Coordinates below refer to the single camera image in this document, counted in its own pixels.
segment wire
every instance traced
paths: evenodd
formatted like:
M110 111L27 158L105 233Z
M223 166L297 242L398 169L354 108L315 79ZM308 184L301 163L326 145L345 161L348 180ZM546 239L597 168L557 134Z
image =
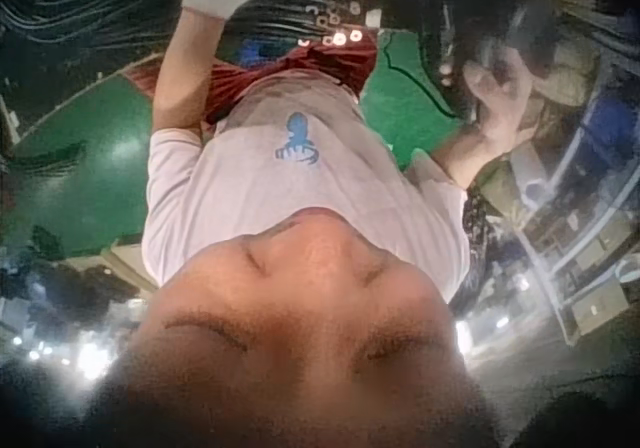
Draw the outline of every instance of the wire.
M442 116L444 116L446 118L449 118L449 119L456 119L457 116L455 114L451 113L450 111L448 111L446 108L444 108L440 104L440 102L436 99L436 97L433 96L433 94L429 90L427 90L427 87L420 82L420 80L418 80L415 76L413 76L411 73L409 73L404 68L400 68L398 66L394 66L391 63L391 55L389 54L389 49L391 47L391 43L393 43L394 36L395 36L395 33L391 33L391 35L389 36L389 41L387 42L387 44L382 49L382 53L384 54L385 58L387 59L387 68L389 70L391 70L391 71L395 71L397 73L400 73L401 75L404 75L411 82L413 82L413 84L416 85L420 89L420 91L422 91L422 93L424 93L425 96L427 98L429 98L429 100L431 100L431 103L433 103L433 106L436 107L436 109L442 114Z

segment person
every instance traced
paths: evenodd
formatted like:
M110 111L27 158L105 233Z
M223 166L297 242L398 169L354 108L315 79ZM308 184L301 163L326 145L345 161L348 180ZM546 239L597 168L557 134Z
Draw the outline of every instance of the person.
M517 140L522 60L505 51L503 86L468 64L481 121L405 173L358 93L286 63L203 145L216 47L245 1L184 0L142 244L162 288L87 426L100 446L497 446L447 302L468 269L465 190Z

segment red shorts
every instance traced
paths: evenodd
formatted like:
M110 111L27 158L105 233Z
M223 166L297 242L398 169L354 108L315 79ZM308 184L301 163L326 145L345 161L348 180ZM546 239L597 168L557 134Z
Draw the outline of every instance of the red shorts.
M242 93L256 81L292 69L318 70L349 87L359 95L376 65L377 47L373 35L365 34L358 42L343 46L311 43L297 47L288 55L255 69L244 69L221 61L211 70L211 88L205 108L210 125L225 118L240 101ZM153 98L160 73L161 59L138 65L124 73L140 91Z

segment green floor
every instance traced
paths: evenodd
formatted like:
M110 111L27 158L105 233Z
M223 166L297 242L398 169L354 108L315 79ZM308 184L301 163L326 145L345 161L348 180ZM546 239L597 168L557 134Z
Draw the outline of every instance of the green floor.
M381 44L386 42L383 35ZM416 38L397 34L393 64L418 76ZM401 166L411 151L431 149L453 128L415 85L386 67L384 56L365 88L362 107L370 126L393 145ZM97 253L123 235L140 233L145 217L144 189L150 104L123 78L111 79L76 99L17 147L36 155L85 140L87 157L64 178L32 179L14 195L16 206L3 220L3 244L19 247L33 225L59 237L65 256Z

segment floor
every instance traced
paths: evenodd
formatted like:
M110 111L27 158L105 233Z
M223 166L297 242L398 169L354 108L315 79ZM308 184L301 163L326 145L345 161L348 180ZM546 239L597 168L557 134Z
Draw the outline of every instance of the floor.
M388 40L382 34L380 46ZM398 33L389 47L394 65L436 93L420 68L416 37ZM379 56L362 108L370 126L393 146L400 166L414 148L431 149L454 127L403 75ZM99 252L115 239L142 232L150 104L123 78L96 86L57 112L16 147L37 155L86 141L87 156L70 175L18 180L15 208L4 216L3 244L19 248L40 225L57 236L66 257Z

